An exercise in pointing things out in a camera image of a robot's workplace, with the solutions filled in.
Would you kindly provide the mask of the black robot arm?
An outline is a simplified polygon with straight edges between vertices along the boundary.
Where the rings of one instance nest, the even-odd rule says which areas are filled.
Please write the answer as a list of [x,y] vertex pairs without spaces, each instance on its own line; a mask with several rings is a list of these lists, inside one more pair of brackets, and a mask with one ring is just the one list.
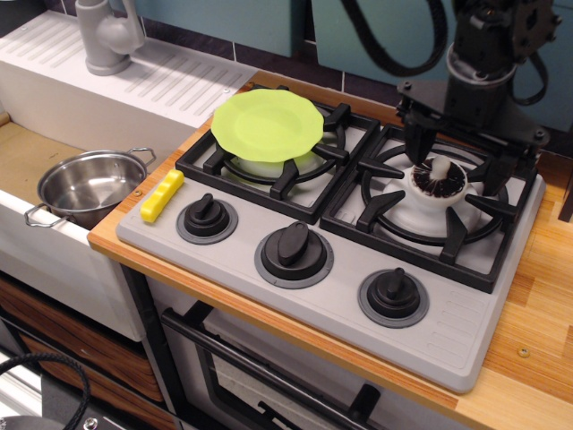
[[548,73],[539,49],[555,39],[561,17],[550,1],[455,1],[457,27],[447,42],[445,8],[428,3],[433,26],[430,57],[418,66],[393,59],[376,40],[355,1],[343,7],[374,63],[402,78],[398,85],[406,155],[417,166],[432,150],[437,134],[470,142],[485,151],[475,178],[486,195],[497,194],[521,168],[535,168],[549,133],[524,106],[540,101],[546,90],[528,98],[514,93],[516,69],[530,61],[542,81]]

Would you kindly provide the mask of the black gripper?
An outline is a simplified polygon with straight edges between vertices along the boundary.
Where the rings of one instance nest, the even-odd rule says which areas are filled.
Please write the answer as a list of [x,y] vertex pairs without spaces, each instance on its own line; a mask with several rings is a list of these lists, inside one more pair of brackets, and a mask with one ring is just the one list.
[[473,139],[491,153],[483,180],[486,196],[497,194],[511,178],[515,154],[534,154],[547,144],[547,131],[518,107],[505,85],[488,88],[456,80],[404,81],[398,93],[408,158],[414,164],[424,162],[437,133]]

